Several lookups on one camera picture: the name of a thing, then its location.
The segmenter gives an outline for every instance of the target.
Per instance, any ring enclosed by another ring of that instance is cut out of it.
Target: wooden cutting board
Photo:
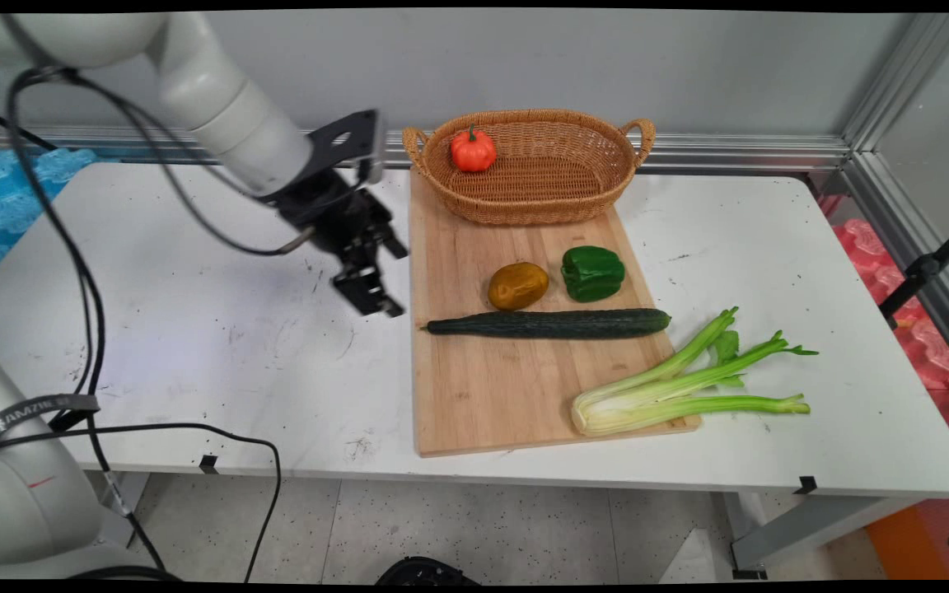
[[[531,262],[549,275],[549,290],[527,311],[654,307],[643,273],[614,208],[569,225],[489,226],[457,217],[410,174],[412,365],[417,447],[423,457],[511,450],[594,440],[573,428],[573,398],[654,367],[673,353],[664,331],[626,340],[508,340],[478,335],[431,335],[429,320],[494,311],[486,297],[498,269]],[[625,263],[620,292],[596,303],[570,300],[562,255],[596,245]],[[687,432],[690,416],[606,438]]]

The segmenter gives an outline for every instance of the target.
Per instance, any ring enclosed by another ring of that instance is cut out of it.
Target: blue foam
[[[46,198],[57,198],[64,185],[91,162],[118,162],[101,159],[90,149],[57,149],[35,159],[35,175]],[[12,150],[0,149],[0,262],[42,214],[39,200],[31,192],[27,177]]]

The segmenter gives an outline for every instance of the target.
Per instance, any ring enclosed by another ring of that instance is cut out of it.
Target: gray wall
[[[835,134],[909,15],[364,8],[209,12],[222,44],[301,127],[379,106],[388,125],[569,108],[672,133]],[[12,72],[0,72],[0,111]],[[159,115],[139,57],[91,78]],[[28,124],[122,125],[84,91],[24,95]]]
[[[881,139],[881,154],[915,206],[949,236],[949,54]]]

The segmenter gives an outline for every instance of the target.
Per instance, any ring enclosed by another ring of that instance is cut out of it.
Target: white table
[[[294,237],[198,166],[177,170],[235,239],[271,248]],[[372,188],[403,239],[408,175],[387,171]],[[640,175],[617,209],[651,293],[673,316],[675,344],[738,305],[743,348],[782,329],[820,350],[776,354],[746,375],[750,394],[802,391],[811,416],[723,413],[689,434],[431,459],[414,448],[411,316],[355,314],[329,282],[332,256],[312,246],[282,258],[230,250],[150,165],[88,166],[55,205],[105,297],[105,427],[210,423],[278,444],[289,476],[729,493],[794,492],[801,476],[814,477],[813,496],[794,511],[761,529],[755,512],[736,525],[743,567],[949,497],[949,429],[798,180]],[[408,260],[381,251],[380,261],[388,292],[407,306]],[[42,217],[0,265],[0,363],[24,393],[72,389],[84,360],[80,307],[67,253]],[[263,447],[204,432],[102,442],[114,469],[199,472],[207,454],[219,473],[273,473]],[[67,443],[95,468],[86,440]],[[732,510],[749,504],[728,498]]]

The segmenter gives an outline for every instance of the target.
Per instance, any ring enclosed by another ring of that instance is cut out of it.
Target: celery
[[[578,395],[570,410],[570,416],[577,430],[588,436],[609,435],[612,432],[648,427],[648,425],[672,420],[688,413],[720,412],[720,410],[754,409],[758,412],[809,413],[811,409],[805,403],[795,404],[794,398],[771,400],[749,397],[749,395],[688,398],[688,395],[695,391],[704,390],[705,387],[713,385],[741,386],[739,371],[752,367],[757,361],[773,353],[794,353],[801,356],[817,354],[801,346],[788,348],[788,342],[783,340],[783,333],[777,331],[775,335],[772,335],[771,340],[758,344],[748,352],[742,353],[741,356],[735,357],[732,348],[737,350],[737,334],[733,334],[728,335],[723,343],[717,346],[719,359],[723,362],[715,367],[691,372],[689,375],[675,376],[688,367],[698,354],[708,348],[709,344],[714,344],[722,337],[726,327],[733,323],[736,309],[737,307],[724,311],[688,346],[658,367]],[[659,371],[666,365],[665,371]]]
[[[598,410],[585,422],[583,416],[573,409],[573,423],[581,434],[598,437],[614,432],[635,431],[637,428],[667,422],[707,412],[766,412],[766,413],[811,413],[811,406],[803,403],[803,394],[776,400],[754,395],[732,395],[732,397],[695,398],[692,395],[671,401],[656,403],[636,409]]]

